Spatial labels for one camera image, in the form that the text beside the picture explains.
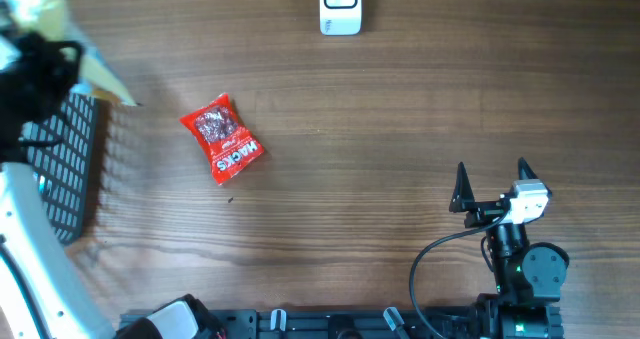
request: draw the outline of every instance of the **black cable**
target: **black cable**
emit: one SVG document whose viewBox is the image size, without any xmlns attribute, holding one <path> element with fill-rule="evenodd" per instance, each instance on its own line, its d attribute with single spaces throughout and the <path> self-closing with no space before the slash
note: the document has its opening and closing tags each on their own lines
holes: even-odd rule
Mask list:
<svg viewBox="0 0 640 339">
<path fill-rule="evenodd" d="M 47 329 L 40 316 L 40 312 L 38 312 L 38 308 L 36 307 L 36 302 L 27 287 L 27 283 L 20 274 L 17 265 L 11 259 L 9 252 L 5 248 L 4 245 L 4 237 L 0 235 L 0 256 L 4 261 L 5 265 L 13 275 L 13 280 L 15 280 L 18 288 L 20 289 L 20 293 L 22 294 L 22 298 L 24 299 L 25 304 L 27 305 L 27 309 L 29 309 L 29 314 L 31 314 L 31 319 L 33 319 L 33 324 L 36 327 L 36 331 L 38 332 L 38 336 L 40 339 L 47 339 L 49 336 L 47 335 Z"/>
<path fill-rule="evenodd" d="M 487 252 L 484 249 L 484 242 L 487 241 L 487 236 L 485 235 L 482 240 L 480 240 L 480 251 L 482 251 L 482 257 L 484 258 L 484 262 L 487 263 L 489 270 L 493 273 L 493 265 L 491 265 L 491 260 L 487 256 Z"/>
<path fill-rule="evenodd" d="M 452 234 L 452 235 L 446 236 L 444 238 L 440 238 L 440 239 L 434 241 L 433 243 L 427 245 L 426 248 L 422 249 L 420 254 L 418 254 L 416 259 L 413 261 L 413 265 L 411 266 L 411 272 L 409 273 L 409 296 L 411 297 L 411 303 L 413 304 L 413 307 L 416 309 L 416 313 L 418 314 L 418 317 L 420 318 L 422 323 L 427 327 L 427 329 L 429 329 L 429 331 L 431 331 L 431 333 L 434 336 L 436 336 L 436 337 L 438 337 L 440 339 L 447 339 L 438 330 L 436 330 L 436 328 L 434 328 L 433 325 L 431 325 L 431 323 L 429 323 L 429 320 L 422 313 L 422 310 L 420 309 L 420 305 L 418 304 L 418 299 L 416 299 L 414 281 L 415 281 L 415 276 L 416 276 L 416 269 L 418 268 L 418 264 L 420 263 L 420 260 L 422 260 L 422 257 L 424 257 L 431 249 L 437 247 L 438 245 L 440 245 L 442 243 L 446 243 L 449 240 L 459 239 L 459 238 L 462 238 L 462 237 L 466 237 L 466 236 L 469 236 L 469 235 L 473 235 L 473 234 L 477 234 L 477 233 L 481 233 L 481 232 L 487 231 L 487 230 L 497 226 L 498 224 L 500 224 L 502 222 L 502 220 L 504 220 L 505 217 L 506 217 L 506 214 L 503 215 L 502 217 L 500 217 L 499 219 L 497 219 L 496 221 L 494 221 L 493 223 L 485 225 L 485 226 L 483 226 L 481 228 L 471 229 L 471 230 L 467 230 L 467 231 L 460 232 L 460 233 L 457 233 L 457 234 Z"/>
<path fill-rule="evenodd" d="M 49 147 L 54 147 L 58 144 L 62 144 L 63 141 L 64 141 L 63 137 L 58 137 L 54 140 L 24 139 L 24 140 L 20 140 L 20 146 L 25 148 L 49 148 Z"/>
</svg>

